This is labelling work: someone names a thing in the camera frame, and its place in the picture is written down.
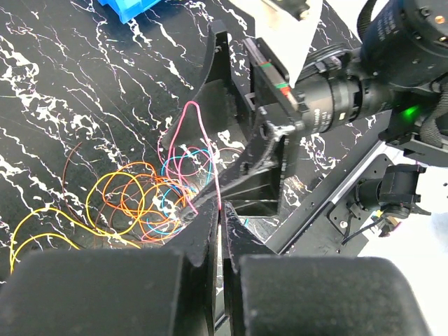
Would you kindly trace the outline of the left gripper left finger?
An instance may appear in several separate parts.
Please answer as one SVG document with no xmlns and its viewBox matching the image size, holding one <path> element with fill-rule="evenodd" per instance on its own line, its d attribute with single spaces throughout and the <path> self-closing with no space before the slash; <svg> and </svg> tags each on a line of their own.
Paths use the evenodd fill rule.
<svg viewBox="0 0 448 336">
<path fill-rule="evenodd" d="M 161 249 L 167 264 L 159 275 L 160 335 L 214 334 L 219 220 L 213 197 Z"/>
</svg>

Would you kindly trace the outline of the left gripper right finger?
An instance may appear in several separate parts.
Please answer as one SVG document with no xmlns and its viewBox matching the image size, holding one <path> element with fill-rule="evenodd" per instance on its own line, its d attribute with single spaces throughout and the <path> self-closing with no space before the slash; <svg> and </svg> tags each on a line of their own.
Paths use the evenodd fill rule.
<svg viewBox="0 0 448 336">
<path fill-rule="evenodd" d="M 232 335 L 244 335 L 240 259 L 246 255 L 274 255 L 239 219 L 230 202 L 222 208 L 223 291 L 225 314 Z"/>
</svg>

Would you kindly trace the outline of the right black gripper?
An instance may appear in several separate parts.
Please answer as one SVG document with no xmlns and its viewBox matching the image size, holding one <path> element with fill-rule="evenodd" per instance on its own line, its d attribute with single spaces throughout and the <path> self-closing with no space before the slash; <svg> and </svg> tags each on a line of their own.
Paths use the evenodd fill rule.
<svg viewBox="0 0 448 336">
<path fill-rule="evenodd" d="M 232 78 L 228 30 L 220 20 L 209 24 L 199 89 L 163 137 L 168 147 L 162 166 L 166 175 L 184 177 L 181 161 L 188 154 L 175 154 L 175 147 L 202 137 L 205 144 L 193 152 L 208 158 L 210 177 L 218 176 L 220 188 L 214 182 L 204 187 L 192 205 L 181 211 L 183 218 L 218 195 L 240 216 L 276 216 L 285 180 L 297 171 L 300 135 L 296 128 L 304 135 L 328 132 L 387 111 L 396 98 L 387 85 L 364 70 L 361 51 L 344 43 L 309 53 L 295 86 L 290 86 L 285 66 L 261 38 L 244 39 L 244 47 L 251 64 L 248 94 Z M 295 126 L 259 124 L 256 109 L 267 106 L 280 108 Z M 233 124 L 238 124 L 248 143 L 232 166 L 218 175 L 208 133 Z"/>
</svg>

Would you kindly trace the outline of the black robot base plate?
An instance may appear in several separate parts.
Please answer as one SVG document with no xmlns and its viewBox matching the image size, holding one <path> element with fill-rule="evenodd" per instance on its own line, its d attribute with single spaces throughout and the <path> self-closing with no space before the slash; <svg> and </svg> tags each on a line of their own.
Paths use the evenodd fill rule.
<svg viewBox="0 0 448 336">
<path fill-rule="evenodd" d="M 278 254 L 355 256 L 369 230 L 387 235 L 412 214 L 426 215 L 417 186 L 427 168 L 394 163 L 376 143 L 351 152 L 267 240 Z"/>
</svg>

